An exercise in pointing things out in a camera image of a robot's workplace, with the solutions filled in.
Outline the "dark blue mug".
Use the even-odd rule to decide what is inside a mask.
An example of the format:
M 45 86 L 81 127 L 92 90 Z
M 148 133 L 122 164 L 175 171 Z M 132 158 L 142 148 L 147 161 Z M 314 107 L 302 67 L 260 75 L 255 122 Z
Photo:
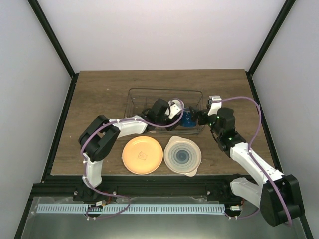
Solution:
M 196 127 L 196 122 L 194 122 L 192 120 L 192 114 L 191 114 L 190 108 L 185 108 L 184 109 L 180 125 L 182 127 L 186 127 L 186 128 L 194 128 L 194 127 Z

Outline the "black wire dish rack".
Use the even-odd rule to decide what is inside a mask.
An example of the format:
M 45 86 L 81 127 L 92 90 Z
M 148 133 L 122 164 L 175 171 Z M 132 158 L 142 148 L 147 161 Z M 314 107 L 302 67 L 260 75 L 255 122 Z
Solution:
M 203 94 L 198 90 L 131 88 L 128 91 L 124 117 L 130 118 L 140 114 L 144 109 L 151 108 L 159 98 L 166 101 L 172 98 L 179 98 L 187 108 L 192 106 L 199 110 L 204 109 Z M 165 128 L 155 128 L 150 133 L 162 135 L 199 135 L 203 130 L 203 125 L 196 125 L 195 127 L 183 127 L 179 125 L 173 131 L 168 131 Z

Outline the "orange plastic plate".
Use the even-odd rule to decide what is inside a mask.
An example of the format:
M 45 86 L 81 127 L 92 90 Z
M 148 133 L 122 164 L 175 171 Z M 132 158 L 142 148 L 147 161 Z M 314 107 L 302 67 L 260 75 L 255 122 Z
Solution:
M 131 139 L 122 152 L 122 162 L 126 169 L 137 175 L 147 175 L 159 168 L 163 159 L 163 149 L 152 137 L 138 136 Z

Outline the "cream and teal bowl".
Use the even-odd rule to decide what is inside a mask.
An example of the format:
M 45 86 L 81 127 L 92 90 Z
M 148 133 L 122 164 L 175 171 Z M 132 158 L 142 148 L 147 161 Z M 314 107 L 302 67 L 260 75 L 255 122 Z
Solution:
M 170 99 L 168 103 L 170 106 L 177 105 L 181 109 L 184 108 L 184 102 L 178 98 Z

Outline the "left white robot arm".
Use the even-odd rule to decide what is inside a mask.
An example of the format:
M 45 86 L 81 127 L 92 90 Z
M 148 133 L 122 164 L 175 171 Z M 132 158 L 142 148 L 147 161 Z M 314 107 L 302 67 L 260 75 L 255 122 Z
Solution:
M 84 195 L 90 201 L 97 201 L 102 195 L 99 186 L 102 182 L 103 160 L 111 152 L 117 139 L 133 134 L 144 134 L 155 128 L 169 128 L 172 119 L 179 110 L 174 100 L 158 99 L 153 106 L 139 115 L 124 119 L 109 119 L 97 116 L 79 137 L 81 155 L 83 156 L 83 182 L 86 185 Z

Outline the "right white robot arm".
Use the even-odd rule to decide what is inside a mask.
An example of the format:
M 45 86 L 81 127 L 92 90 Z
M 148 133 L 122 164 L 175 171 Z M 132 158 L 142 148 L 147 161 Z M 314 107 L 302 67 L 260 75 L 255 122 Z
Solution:
M 237 196 L 256 206 L 271 226 L 290 223 L 305 213 L 299 182 L 293 175 L 284 175 L 253 151 L 236 131 L 234 111 L 227 107 L 217 110 L 190 108 L 191 119 L 210 127 L 218 147 L 240 164 L 254 179 L 236 178 L 221 188 L 228 201 Z

